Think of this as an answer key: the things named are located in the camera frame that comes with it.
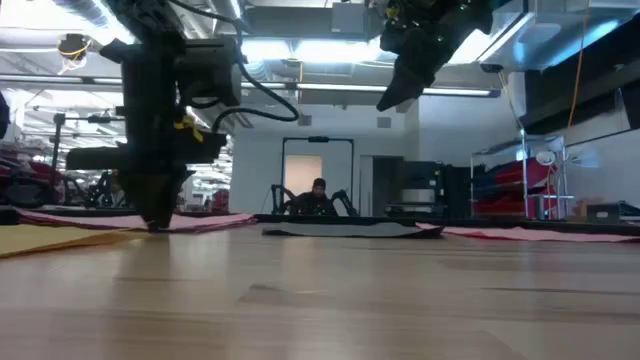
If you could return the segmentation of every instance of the orange wire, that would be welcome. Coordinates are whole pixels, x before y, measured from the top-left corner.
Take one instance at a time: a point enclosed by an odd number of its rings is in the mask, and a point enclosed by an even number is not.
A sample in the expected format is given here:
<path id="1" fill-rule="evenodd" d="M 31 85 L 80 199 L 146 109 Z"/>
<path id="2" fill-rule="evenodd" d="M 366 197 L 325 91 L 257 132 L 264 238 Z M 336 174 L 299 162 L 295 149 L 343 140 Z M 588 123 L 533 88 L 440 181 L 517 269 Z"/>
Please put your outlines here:
<path id="1" fill-rule="evenodd" d="M 578 55 L 578 68 L 576 70 L 576 81 L 573 87 L 573 101 L 571 103 L 571 112 L 569 113 L 569 123 L 567 124 L 567 129 L 570 128 L 571 123 L 573 123 L 573 118 L 574 118 L 576 107 L 578 104 L 578 93 L 580 92 L 580 74 L 582 73 L 582 59 L 584 57 L 584 39 L 587 36 L 587 28 L 589 27 L 590 7 L 591 7 L 591 0 L 587 0 L 587 9 L 584 14 L 584 20 L 582 21 L 582 38 L 580 39 L 580 53 Z M 551 166 L 549 166 L 549 170 L 547 171 L 547 195 L 551 195 L 551 183 L 549 182 L 550 178 L 551 178 Z M 547 198 L 547 205 L 549 206 L 549 219 L 551 219 L 551 198 L 550 197 Z M 556 206 L 560 207 L 559 199 L 556 199 Z"/>

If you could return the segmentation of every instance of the pink sheet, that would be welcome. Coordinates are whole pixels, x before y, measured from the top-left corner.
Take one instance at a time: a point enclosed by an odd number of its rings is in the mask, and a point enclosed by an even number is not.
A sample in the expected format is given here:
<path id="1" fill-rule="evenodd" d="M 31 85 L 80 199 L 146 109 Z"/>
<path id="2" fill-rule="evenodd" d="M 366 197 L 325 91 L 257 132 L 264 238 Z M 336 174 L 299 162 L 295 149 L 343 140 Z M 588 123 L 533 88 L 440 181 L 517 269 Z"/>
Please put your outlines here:
<path id="1" fill-rule="evenodd" d="M 16 209 L 20 216 L 29 223 L 42 225 L 69 225 L 90 229 L 140 229 L 147 230 L 147 225 L 140 216 L 114 216 L 114 217 L 67 217 L 37 213 L 33 211 Z M 238 214 L 228 216 L 210 216 L 204 218 L 192 218 L 181 215 L 173 215 L 170 231 L 203 232 L 226 229 L 255 222 L 253 215 Z"/>
<path id="2" fill-rule="evenodd" d="M 416 223 L 422 229 L 432 229 L 437 226 L 424 223 Z M 528 230 L 520 227 L 511 229 L 499 228 L 461 228 L 447 226 L 443 233 L 481 238 L 502 240 L 526 240 L 526 241 L 575 241 L 575 242 L 622 242 L 640 240 L 638 236 L 606 235 L 606 234 L 576 234 L 562 233 L 549 230 Z"/>

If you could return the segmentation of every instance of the wooden table surface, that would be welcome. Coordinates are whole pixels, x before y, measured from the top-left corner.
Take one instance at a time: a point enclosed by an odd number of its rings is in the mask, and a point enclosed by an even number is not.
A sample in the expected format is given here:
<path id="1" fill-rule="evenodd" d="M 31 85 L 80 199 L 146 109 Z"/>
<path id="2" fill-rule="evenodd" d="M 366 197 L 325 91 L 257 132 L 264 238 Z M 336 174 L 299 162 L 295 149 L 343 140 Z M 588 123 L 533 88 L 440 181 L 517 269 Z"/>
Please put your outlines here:
<path id="1" fill-rule="evenodd" d="M 640 245 L 262 237 L 0 261 L 0 359 L 640 359 Z"/>

